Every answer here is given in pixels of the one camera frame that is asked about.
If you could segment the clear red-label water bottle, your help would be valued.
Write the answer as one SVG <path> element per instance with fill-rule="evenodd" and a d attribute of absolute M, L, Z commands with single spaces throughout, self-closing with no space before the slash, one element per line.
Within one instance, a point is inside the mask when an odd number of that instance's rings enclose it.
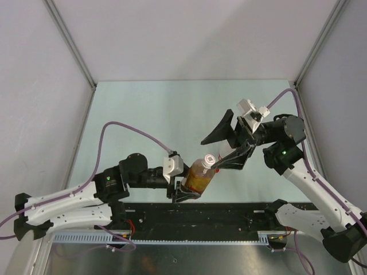
<path fill-rule="evenodd" d="M 218 157 L 217 162 L 219 162 L 222 158 L 226 157 L 227 155 L 231 154 L 233 151 L 235 151 L 235 148 L 232 148 L 227 140 L 223 140 L 220 142 L 219 151 L 218 151 Z"/>

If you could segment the amber tea bottle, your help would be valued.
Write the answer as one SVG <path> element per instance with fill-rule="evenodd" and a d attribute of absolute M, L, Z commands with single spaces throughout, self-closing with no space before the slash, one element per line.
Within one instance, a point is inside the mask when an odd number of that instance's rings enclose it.
<path fill-rule="evenodd" d="M 199 158 L 193 162 L 182 181 L 183 188 L 193 190 L 200 194 L 205 191 L 216 174 L 216 170 L 203 165 L 203 158 Z"/>

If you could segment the white tea bottle cap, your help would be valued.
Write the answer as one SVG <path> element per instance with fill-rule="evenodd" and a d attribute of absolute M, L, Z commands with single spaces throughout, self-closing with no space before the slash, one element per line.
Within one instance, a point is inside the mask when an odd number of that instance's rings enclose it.
<path fill-rule="evenodd" d="M 211 168 L 215 163 L 216 163 L 216 158 L 211 154 L 207 154 L 203 158 L 203 165 L 205 167 Z"/>

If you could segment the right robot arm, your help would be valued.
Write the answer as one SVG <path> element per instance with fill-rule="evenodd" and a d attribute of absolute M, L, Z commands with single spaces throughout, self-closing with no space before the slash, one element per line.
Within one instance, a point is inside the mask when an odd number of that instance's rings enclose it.
<path fill-rule="evenodd" d="M 232 110 L 227 110 L 201 142 L 206 145 L 226 140 L 234 150 L 213 168 L 241 170 L 256 147 L 268 144 L 263 149 L 266 166 L 296 186 L 319 213 L 300 210 L 278 199 L 265 214 L 265 225 L 271 230 L 281 226 L 299 230 L 321 242 L 339 262 L 352 260 L 366 245 L 366 213 L 345 199 L 310 165 L 303 151 L 306 138 L 303 119 L 281 114 L 263 123 L 259 113 L 251 112 L 237 117 L 232 128 L 233 115 Z"/>

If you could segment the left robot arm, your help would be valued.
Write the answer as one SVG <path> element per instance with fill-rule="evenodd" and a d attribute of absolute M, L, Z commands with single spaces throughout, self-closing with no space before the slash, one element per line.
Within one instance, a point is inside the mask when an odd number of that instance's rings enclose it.
<path fill-rule="evenodd" d="M 184 187 L 176 178 L 183 178 L 189 168 L 173 153 L 164 158 L 163 165 L 149 168 L 147 158 L 134 153 L 117 166 L 93 176 L 85 186 L 77 186 L 43 197 L 26 193 L 15 196 L 17 219 L 14 234 L 21 240 L 33 232 L 34 239 L 62 229 L 103 226 L 110 230 L 126 227 L 128 216 L 122 200 L 131 188 L 165 189 L 172 203 L 197 199 L 200 193 Z"/>

